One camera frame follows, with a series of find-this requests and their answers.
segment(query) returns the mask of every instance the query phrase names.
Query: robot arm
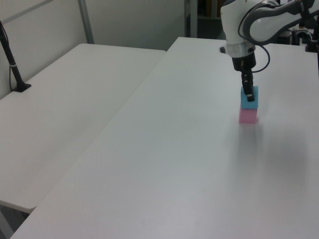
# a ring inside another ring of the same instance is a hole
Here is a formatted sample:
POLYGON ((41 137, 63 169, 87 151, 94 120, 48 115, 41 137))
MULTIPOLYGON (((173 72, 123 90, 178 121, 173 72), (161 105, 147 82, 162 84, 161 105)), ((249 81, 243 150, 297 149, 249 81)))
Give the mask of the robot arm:
POLYGON ((319 13, 319 0, 293 0, 279 5, 274 0, 225 0, 221 20, 226 45, 220 52, 232 57, 248 101, 254 101, 253 71, 255 45, 273 42, 284 30, 319 13))

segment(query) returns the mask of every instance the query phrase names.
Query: white table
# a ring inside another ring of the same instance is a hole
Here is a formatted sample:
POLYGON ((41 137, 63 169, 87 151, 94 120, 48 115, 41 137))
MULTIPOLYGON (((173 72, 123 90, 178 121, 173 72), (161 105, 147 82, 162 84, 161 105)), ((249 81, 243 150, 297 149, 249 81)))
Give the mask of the white table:
POLYGON ((0 101, 0 204, 31 212, 165 54, 81 44, 0 101))
POLYGON ((317 55, 267 46, 240 125, 223 43, 179 38, 12 239, 317 238, 317 55))

